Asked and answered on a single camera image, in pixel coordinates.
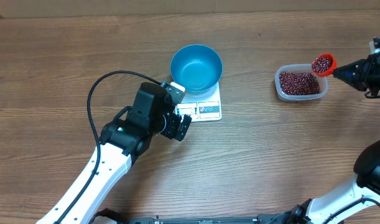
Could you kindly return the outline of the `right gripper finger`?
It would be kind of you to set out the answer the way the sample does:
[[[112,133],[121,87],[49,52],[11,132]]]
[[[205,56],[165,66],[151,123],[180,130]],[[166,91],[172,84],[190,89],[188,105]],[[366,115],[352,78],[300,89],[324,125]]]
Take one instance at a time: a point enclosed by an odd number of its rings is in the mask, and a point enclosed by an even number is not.
[[[333,73],[361,73],[366,64],[368,64],[368,61],[366,59],[360,59],[347,65],[335,68],[333,70]]]
[[[365,91],[366,86],[359,80],[359,76],[354,72],[333,72],[333,76],[358,91]]]

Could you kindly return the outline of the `orange measuring scoop blue handle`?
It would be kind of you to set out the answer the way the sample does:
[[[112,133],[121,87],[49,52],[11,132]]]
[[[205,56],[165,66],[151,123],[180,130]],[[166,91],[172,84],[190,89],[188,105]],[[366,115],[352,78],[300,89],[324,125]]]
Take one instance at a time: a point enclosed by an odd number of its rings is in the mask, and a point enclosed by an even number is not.
[[[327,76],[330,76],[330,75],[333,76],[333,70],[334,70],[335,68],[339,67],[339,66],[337,65],[337,61],[336,61],[336,59],[334,58],[334,56],[332,56],[332,54],[328,54],[328,53],[321,54],[321,55],[319,55],[318,57],[322,57],[322,56],[330,57],[330,58],[333,60],[333,64],[332,64],[332,66],[330,67],[330,69],[329,69],[328,71],[326,71],[326,72],[324,72],[324,73],[315,73],[313,70],[312,70],[312,72],[313,72],[316,76],[318,76],[318,77],[327,77]]]

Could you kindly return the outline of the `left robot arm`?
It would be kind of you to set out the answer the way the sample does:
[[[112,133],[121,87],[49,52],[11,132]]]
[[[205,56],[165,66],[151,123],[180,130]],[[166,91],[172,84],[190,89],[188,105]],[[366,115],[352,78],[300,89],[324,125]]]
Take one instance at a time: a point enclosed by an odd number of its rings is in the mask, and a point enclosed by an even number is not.
[[[148,150],[155,135],[183,140],[192,119],[174,109],[185,94],[174,82],[142,83],[133,105],[104,126],[85,168],[39,223],[91,223],[109,191]]]

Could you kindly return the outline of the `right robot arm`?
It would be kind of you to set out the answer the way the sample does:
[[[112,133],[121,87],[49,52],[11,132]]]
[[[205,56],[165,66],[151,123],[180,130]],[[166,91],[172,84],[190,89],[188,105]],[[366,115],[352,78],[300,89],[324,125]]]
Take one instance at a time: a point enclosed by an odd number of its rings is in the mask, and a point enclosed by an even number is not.
[[[333,75],[365,92],[366,98],[380,98],[380,51],[342,67],[337,67],[332,60],[330,68],[313,72],[320,77]],[[296,205],[268,223],[341,223],[365,208],[380,207],[380,140],[359,155],[353,170],[352,178],[330,193]]]

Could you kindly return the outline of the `white digital kitchen scale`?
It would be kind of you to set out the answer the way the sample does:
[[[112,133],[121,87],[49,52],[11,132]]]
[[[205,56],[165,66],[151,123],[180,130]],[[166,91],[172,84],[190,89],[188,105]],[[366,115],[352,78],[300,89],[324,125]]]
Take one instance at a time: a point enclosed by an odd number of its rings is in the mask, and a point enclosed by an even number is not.
[[[204,93],[187,92],[180,104],[175,108],[175,114],[189,115],[192,122],[219,121],[222,118],[220,84],[217,83]]]

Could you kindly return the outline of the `red beans in scoop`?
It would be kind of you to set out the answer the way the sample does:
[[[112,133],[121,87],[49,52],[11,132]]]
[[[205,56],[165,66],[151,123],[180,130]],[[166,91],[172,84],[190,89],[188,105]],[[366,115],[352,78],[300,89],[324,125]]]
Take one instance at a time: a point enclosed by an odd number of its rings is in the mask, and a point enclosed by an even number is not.
[[[330,57],[322,56],[318,57],[312,63],[312,70],[315,73],[324,73],[330,69],[333,64],[333,60]]]

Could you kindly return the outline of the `blue metal bowl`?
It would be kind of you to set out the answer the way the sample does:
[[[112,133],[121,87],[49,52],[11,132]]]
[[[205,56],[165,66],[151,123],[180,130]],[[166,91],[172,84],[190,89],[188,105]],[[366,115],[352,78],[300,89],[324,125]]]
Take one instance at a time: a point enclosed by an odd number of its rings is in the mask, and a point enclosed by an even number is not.
[[[209,46],[187,45],[172,57],[170,74],[175,83],[198,95],[211,90],[219,82],[223,61]]]

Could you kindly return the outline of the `clear plastic container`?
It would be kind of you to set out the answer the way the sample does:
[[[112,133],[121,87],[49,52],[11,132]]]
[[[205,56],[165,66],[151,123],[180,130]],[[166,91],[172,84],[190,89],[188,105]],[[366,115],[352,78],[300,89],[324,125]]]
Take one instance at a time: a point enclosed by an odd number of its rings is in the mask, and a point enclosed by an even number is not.
[[[281,72],[292,72],[292,73],[300,73],[300,72],[307,72],[312,73],[312,65],[311,64],[293,64],[293,65],[284,65],[278,71],[276,71],[274,81],[276,86],[276,92],[277,96],[280,100],[286,101],[286,102],[298,102],[298,101],[308,101],[308,100],[316,100],[319,98],[322,98],[326,95],[328,92],[328,79],[327,77],[318,77],[315,75],[319,88],[320,93],[314,94],[314,95],[288,95],[284,93],[282,90],[282,87],[280,85],[279,81],[279,74]]]

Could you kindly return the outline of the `red beans in container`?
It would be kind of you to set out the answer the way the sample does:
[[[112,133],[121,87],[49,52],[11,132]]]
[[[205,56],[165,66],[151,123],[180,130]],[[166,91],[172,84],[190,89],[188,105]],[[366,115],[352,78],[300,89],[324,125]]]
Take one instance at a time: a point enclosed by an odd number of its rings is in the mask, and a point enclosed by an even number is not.
[[[320,93],[320,85],[312,73],[281,72],[279,83],[287,95],[315,95]]]

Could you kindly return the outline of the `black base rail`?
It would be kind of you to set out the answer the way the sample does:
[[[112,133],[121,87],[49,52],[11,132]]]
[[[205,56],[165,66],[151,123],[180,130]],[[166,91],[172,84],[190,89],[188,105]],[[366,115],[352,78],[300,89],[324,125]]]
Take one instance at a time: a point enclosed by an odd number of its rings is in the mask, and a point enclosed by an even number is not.
[[[90,224],[262,224],[285,223],[290,212],[281,214],[260,214],[255,217],[225,217],[225,218],[133,218],[125,219],[120,213],[108,208],[97,212]]]

